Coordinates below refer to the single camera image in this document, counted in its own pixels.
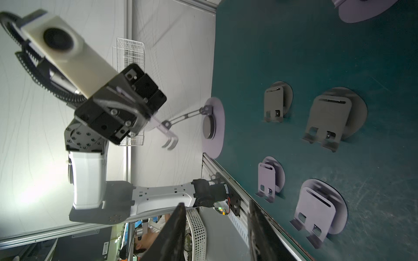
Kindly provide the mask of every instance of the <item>barcode label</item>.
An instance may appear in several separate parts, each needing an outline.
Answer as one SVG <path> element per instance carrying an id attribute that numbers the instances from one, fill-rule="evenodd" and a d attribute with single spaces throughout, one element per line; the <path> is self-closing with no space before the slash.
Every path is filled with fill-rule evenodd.
<path id="1" fill-rule="evenodd" d="M 103 252 L 102 252 L 102 255 L 106 255 L 108 249 L 109 249 L 109 242 L 105 242 L 103 244 Z"/>

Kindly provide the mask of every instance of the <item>person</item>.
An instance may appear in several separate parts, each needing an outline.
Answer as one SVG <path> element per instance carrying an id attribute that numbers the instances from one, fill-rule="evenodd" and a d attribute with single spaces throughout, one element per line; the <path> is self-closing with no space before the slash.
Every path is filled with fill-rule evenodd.
<path id="1" fill-rule="evenodd" d="M 162 216 L 160 218 L 160 220 L 157 222 L 157 224 L 161 224 L 161 225 L 164 226 L 165 223 L 170 218 L 170 216 L 171 216 L 171 214 L 165 214 L 164 216 Z M 134 246 L 133 246 L 134 247 L 133 254 L 135 256 L 138 256 L 138 255 L 144 253 L 145 251 L 147 251 L 151 247 L 151 245 L 154 243 L 154 241 L 158 237 L 159 233 L 160 233 L 160 231 L 158 229 L 150 227 L 150 228 L 148 228 L 148 233 L 146 233 L 145 235 L 142 235 L 142 236 L 135 237 L 135 242 L 134 242 Z M 122 260 L 127 259 L 128 253 L 126 252 L 126 250 L 127 250 L 127 247 L 126 247 L 126 245 L 124 245 L 122 247 L 122 249 L 119 251 L 119 257 Z"/>

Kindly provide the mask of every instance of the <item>white camera housing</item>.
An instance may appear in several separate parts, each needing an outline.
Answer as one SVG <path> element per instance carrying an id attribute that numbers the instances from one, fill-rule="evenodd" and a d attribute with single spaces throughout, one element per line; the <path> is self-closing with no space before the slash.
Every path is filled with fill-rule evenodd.
<path id="1" fill-rule="evenodd" d="M 73 41 L 72 47 L 62 51 L 48 46 L 44 33 L 50 28 L 61 29 L 69 34 Z M 20 29 L 86 98 L 117 75 L 117 71 L 59 16 L 46 13 Z"/>

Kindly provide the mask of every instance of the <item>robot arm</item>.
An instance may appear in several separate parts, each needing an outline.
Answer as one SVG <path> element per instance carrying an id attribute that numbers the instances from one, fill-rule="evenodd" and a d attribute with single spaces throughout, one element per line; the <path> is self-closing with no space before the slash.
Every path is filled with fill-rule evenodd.
<path id="1" fill-rule="evenodd" d="M 0 20 L 22 47 L 17 56 L 34 81 L 48 90 L 55 88 L 56 97 L 75 107 L 74 120 L 64 131 L 74 184 L 71 221 L 112 225 L 180 202 L 212 207 L 227 198 L 225 184 L 209 185 L 201 179 L 158 188 L 106 181 L 108 141 L 120 144 L 129 132 L 138 133 L 151 123 L 167 136 L 163 147 L 172 139 L 168 149 L 175 147 L 177 136 L 154 118 L 166 96 L 136 64 L 115 71 L 56 15 L 44 10 L 24 18 L 1 13 Z"/>

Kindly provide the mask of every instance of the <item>wall-mounted holder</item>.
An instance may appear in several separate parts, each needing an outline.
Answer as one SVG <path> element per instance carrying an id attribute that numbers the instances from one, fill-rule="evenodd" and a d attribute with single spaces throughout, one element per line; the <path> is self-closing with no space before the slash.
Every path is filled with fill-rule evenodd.
<path id="1" fill-rule="evenodd" d="M 335 87 L 314 99 L 302 139 L 336 152 L 340 141 L 359 130 L 366 118 L 363 99 L 348 88 Z"/>
<path id="2" fill-rule="evenodd" d="M 342 196 L 330 185 L 316 179 L 302 184 L 294 219 L 290 223 L 300 231 L 306 229 L 306 237 L 320 248 L 327 234 L 340 233 L 347 223 L 347 205 Z"/>
<path id="3" fill-rule="evenodd" d="M 273 157 L 264 158 L 258 164 L 258 192 L 257 196 L 265 198 L 269 203 L 274 202 L 276 193 L 285 185 L 285 172 L 282 165 Z"/>
<path id="4" fill-rule="evenodd" d="M 277 81 L 264 92 L 264 120 L 282 122 L 293 100 L 289 84 Z"/>
<path id="5" fill-rule="evenodd" d="M 204 114 L 202 122 L 202 150 L 212 159 L 216 159 L 224 145 L 224 107 L 218 98 L 212 97 L 206 101 L 204 108 L 211 108 L 211 111 Z"/>

